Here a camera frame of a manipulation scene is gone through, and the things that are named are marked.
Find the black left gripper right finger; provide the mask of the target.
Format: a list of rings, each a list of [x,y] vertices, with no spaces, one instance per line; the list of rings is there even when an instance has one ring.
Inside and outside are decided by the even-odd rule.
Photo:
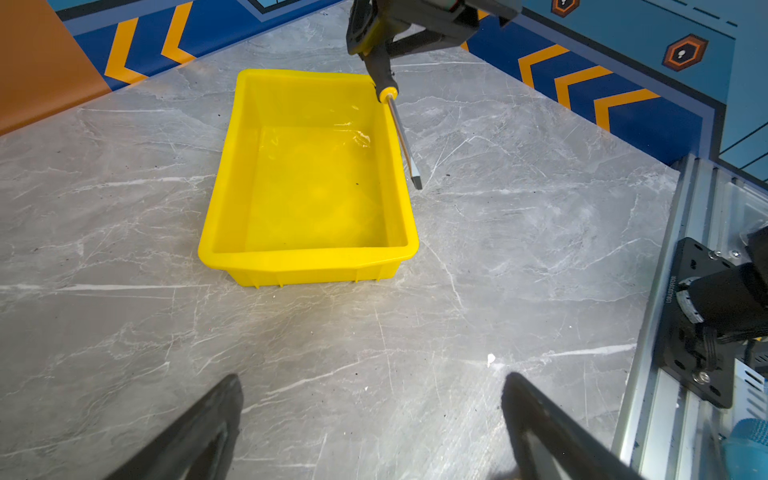
[[[520,479],[638,479],[523,375],[505,379],[501,411]]]

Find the black yellow handled screwdriver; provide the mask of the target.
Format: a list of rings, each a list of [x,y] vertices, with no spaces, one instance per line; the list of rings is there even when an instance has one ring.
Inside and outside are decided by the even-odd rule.
[[[389,108],[393,117],[402,156],[406,161],[411,182],[417,190],[422,190],[423,183],[421,174],[412,156],[411,147],[397,110],[396,100],[399,96],[399,88],[394,79],[394,74],[391,69],[391,59],[386,50],[386,46],[375,46],[363,57],[363,59],[367,72],[374,81],[377,99],[380,103]]]

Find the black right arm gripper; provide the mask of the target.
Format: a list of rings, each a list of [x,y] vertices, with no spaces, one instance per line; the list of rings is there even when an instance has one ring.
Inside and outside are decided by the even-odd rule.
[[[346,42],[351,55],[366,56],[382,45],[391,58],[459,46],[488,13],[506,25],[522,12],[520,1],[355,1]]]

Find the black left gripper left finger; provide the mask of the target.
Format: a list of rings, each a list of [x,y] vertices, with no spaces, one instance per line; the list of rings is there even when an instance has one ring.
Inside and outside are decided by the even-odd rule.
[[[239,435],[244,395],[225,376],[110,479],[224,479]]]

